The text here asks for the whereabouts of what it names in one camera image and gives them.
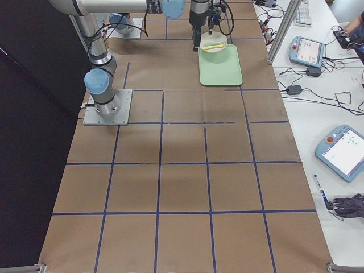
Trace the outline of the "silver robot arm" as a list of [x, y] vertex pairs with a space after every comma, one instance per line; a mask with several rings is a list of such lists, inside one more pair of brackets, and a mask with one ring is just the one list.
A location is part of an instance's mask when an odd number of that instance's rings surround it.
[[[189, 23], [193, 34], [201, 34], [201, 28], [209, 25], [209, 31], [221, 20], [221, 13], [226, 12], [227, 5], [223, 1], [191, 1]], [[177, 19], [185, 10], [185, 1], [147, 1], [145, 14], [164, 14], [167, 18]], [[110, 27], [122, 33], [133, 27], [129, 13], [111, 13]]]
[[74, 17], [93, 69], [85, 77], [85, 86], [94, 100], [95, 112], [100, 117], [113, 117], [123, 105], [112, 82], [117, 63], [107, 49], [98, 27], [96, 13], [164, 14], [177, 19], [184, 13], [184, 1], [51, 1], [50, 4], [63, 14]]

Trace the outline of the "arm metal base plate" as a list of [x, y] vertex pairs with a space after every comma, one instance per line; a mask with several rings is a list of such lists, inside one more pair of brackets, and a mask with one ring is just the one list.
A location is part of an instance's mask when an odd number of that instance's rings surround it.
[[89, 96], [83, 119], [84, 126], [127, 126], [129, 123], [132, 89], [114, 90], [114, 98], [105, 105], [94, 102]]
[[106, 38], [140, 39], [142, 33], [142, 18], [127, 18], [117, 14], [109, 16], [111, 19]]

